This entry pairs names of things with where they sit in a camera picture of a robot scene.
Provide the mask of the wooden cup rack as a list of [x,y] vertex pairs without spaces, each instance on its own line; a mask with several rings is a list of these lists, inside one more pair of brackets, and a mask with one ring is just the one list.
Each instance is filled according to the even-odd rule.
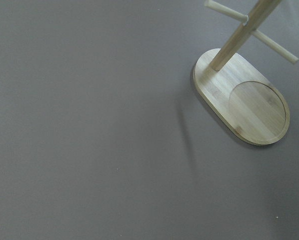
[[279,5],[260,0],[248,14],[239,13],[213,0],[205,6],[240,22],[221,48],[206,51],[193,68],[195,88],[222,122],[246,143],[265,146],[284,137],[290,110],[283,95],[238,50],[255,37],[289,62],[298,58],[259,31],[259,26]]

